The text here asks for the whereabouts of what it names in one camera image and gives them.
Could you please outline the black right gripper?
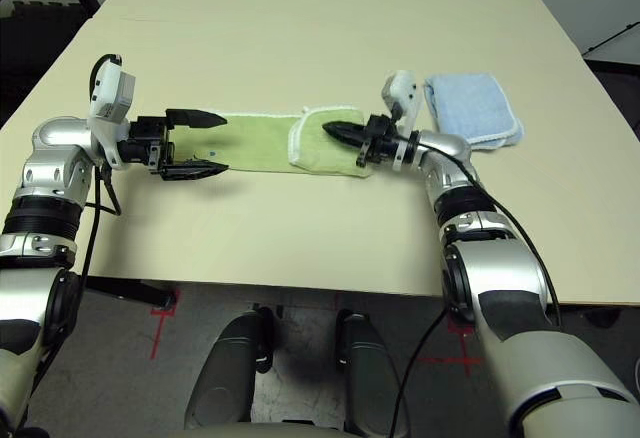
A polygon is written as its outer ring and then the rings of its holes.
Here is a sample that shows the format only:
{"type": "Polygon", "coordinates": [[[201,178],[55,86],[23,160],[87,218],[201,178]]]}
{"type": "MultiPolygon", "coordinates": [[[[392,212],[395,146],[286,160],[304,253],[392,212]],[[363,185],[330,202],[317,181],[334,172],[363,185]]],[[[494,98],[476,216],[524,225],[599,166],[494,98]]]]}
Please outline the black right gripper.
{"type": "Polygon", "coordinates": [[[322,128],[338,142],[360,147],[356,165],[364,168],[369,163],[381,163],[393,160],[398,154],[399,144],[404,141],[400,137],[396,120],[386,115],[371,115],[366,125],[347,121],[331,121],[322,128]]]}

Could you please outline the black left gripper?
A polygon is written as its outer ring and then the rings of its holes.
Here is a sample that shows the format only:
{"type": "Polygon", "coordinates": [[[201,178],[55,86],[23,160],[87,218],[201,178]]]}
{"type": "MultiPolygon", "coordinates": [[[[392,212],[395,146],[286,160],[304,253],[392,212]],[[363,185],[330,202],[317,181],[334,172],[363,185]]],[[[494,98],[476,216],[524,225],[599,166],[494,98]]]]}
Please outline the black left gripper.
{"type": "Polygon", "coordinates": [[[169,137],[176,126],[207,129],[226,125],[224,117],[203,110],[175,108],[167,109],[165,116],[140,116],[130,123],[128,137],[117,143],[124,163],[142,164],[152,174],[160,174],[164,181],[199,180],[228,170],[228,165],[208,160],[173,163],[175,145],[169,137]]]}

